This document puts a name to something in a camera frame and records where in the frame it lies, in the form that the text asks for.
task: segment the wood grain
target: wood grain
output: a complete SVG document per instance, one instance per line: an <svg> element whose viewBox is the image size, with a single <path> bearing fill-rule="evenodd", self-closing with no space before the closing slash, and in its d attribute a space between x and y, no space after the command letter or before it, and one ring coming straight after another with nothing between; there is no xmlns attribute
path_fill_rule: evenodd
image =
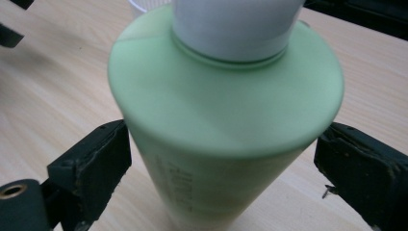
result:
<svg viewBox="0 0 408 231"><path fill-rule="evenodd" d="M344 68L336 121L408 153L408 42L303 10ZM127 1L37 0L28 11L0 0L0 22L25 35L0 47L0 185L42 182L46 165L100 124L120 119L107 81L115 38L132 20ZM339 197L311 145L231 227L232 231L369 231ZM132 146L134 163L91 230L175 230Z"/></svg>

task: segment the black clamp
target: black clamp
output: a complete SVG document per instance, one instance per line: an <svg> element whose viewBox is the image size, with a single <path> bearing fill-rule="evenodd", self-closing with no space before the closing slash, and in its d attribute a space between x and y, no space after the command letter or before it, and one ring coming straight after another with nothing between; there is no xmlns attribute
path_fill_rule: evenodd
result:
<svg viewBox="0 0 408 231"><path fill-rule="evenodd" d="M25 179L0 188L0 230L86 231L105 210L132 164L123 120L104 124L48 167L41 185Z"/></svg>
<svg viewBox="0 0 408 231"><path fill-rule="evenodd" d="M408 230L408 157L347 125L333 123L318 139L315 165L376 231Z"/></svg>
<svg viewBox="0 0 408 231"><path fill-rule="evenodd" d="M11 0L20 8L27 10L34 0ZM0 22L0 45L4 47L14 48L16 47L24 36L6 27Z"/></svg>

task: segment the white cap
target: white cap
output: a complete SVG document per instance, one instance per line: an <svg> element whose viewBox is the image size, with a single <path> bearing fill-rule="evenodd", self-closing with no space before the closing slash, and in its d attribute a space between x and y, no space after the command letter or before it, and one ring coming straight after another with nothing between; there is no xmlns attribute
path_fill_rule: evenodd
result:
<svg viewBox="0 0 408 231"><path fill-rule="evenodd" d="M173 0L173 30L193 50L229 62L272 57L288 44L304 0Z"/></svg>

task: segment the table surface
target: table surface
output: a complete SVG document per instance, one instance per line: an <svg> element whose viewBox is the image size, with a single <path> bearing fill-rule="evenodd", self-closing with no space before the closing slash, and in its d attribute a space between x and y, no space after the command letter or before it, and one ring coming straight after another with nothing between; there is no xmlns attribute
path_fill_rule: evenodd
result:
<svg viewBox="0 0 408 231"><path fill-rule="evenodd" d="M408 42L302 10L344 69L337 122L408 153ZM121 118L107 81L113 42L132 20L125 0L0 0L0 22L25 35L0 47L0 185L47 178L46 166L97 126ZM231 231L370 230L313 164L312 144L237 219ZM90 230L174 230L132 144L133 165Z"/></svg>

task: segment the plastic bottle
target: plastic bottle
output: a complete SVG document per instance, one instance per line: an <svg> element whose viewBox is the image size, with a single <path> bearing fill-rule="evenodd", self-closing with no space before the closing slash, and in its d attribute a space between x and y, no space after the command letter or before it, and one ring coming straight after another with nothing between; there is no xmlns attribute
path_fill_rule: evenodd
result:
<svg viewBox="0 0 408 231"><path fill-rule="evenodd" d="M176 0L109 61L115 100L180 230L225 230L332 122L344 92L302 0Z"/></svg>

